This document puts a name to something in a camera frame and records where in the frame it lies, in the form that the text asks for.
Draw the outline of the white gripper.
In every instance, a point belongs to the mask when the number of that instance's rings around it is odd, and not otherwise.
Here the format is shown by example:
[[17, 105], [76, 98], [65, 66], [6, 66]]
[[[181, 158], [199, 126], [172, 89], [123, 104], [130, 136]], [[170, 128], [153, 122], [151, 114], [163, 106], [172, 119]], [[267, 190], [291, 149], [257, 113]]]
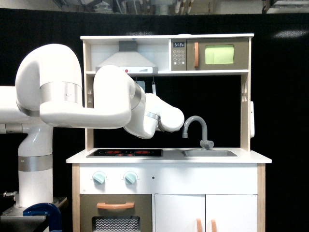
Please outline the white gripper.
[[164, 127], [161, 122], [158, 122], [158, 124], [156, 126], [156, 131], [160, 131], [160, 132], [163, 132], [163, 133], [173, 133], [173, 132], [179, 131], [179, 129], [177, 129], [177, 130], [170, 130], [170, 129]]

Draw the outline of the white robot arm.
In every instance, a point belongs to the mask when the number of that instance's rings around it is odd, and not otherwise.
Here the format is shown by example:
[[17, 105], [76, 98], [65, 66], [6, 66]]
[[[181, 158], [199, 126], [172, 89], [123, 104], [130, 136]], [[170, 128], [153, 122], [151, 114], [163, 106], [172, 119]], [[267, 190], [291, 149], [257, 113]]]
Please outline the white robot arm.
[[18, 204], [27, 208], [53, 201], [53, 130], [124, 128], [150, 139], [156, 130], [174, 132], [182, 111], [144, 90], [121, 68], [101, 67], [94, 78], [94, 106], [82, 101], [82, 73], [75, 53], [61, 44], [30, 52], [14, 86], [0, 88], [0, 131], [24, 133], [18, 148]]

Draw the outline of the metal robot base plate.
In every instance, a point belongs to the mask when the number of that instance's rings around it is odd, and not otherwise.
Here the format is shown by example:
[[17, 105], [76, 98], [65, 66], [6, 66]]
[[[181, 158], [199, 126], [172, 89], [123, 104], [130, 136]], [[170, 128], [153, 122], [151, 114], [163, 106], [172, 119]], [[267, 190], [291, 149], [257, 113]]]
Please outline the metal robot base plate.
[[[52, 204], [62, 212], [68, 206], [68, 199], [54, 198]], [[50, 232], [47, 216], [24, 217], [25, 209], [15, 204], [5, 210], [0, 216], [0, 230], [2, 232]]]

